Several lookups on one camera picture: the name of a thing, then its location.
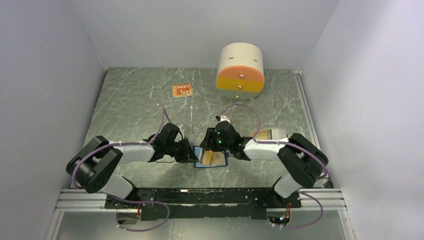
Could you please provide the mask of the tan credit card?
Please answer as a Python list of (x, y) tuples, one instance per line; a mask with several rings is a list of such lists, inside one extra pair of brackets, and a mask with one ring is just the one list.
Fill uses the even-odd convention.
[(213, 152), (211, 150), (202, 150), (199, 158), (199, 163), (204, 166), (210, 166)]

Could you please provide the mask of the blue card holder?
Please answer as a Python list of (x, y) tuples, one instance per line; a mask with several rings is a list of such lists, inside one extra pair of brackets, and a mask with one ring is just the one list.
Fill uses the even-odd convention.
[(194, 163), (195, 168), (215, 168), (228, 165), (226, 152), (205, 151), (200, 146), (194, 146), (193, 151), (198, 158), (198, 161)]

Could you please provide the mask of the stack of credit cards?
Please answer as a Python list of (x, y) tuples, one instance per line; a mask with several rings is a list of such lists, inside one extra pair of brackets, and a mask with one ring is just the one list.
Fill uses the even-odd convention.
[(287, 139), (289, 137), (289, 134), (286, 129), (284, 128), (272, 128), (270, 130), (270, 139), (271, 140), (282, 140)]

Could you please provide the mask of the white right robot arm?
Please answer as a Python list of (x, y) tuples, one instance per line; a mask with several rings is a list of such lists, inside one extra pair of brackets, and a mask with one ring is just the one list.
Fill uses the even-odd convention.
[(287, 174), (275, 182), (270, 193), (270, 202), (275, 207), (282, 207), (297, 190), (312, 188), (328, 173), (327, 156), (300, 133), (281, 140), (260, 140), (241, 136), (224, 120), (207, 129), (200, 147), (204, 151), (229, 152), (238, 160), (281, 162)]

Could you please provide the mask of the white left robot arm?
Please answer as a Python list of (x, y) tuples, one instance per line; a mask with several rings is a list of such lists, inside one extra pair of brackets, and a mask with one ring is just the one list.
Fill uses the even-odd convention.
[(99, 135), (94, 137), (66, 165), (72, 185), (89, 194), (103, 192), (118, 198), (126, 208), (134, 207), (139, 200), (139, 189), (129, 179), (117, 175), (119, 164), (153, 163), (164, 156), (178, 163), (198, 162), (188, 138), (172, 123), (139, 142), (113, 142)]

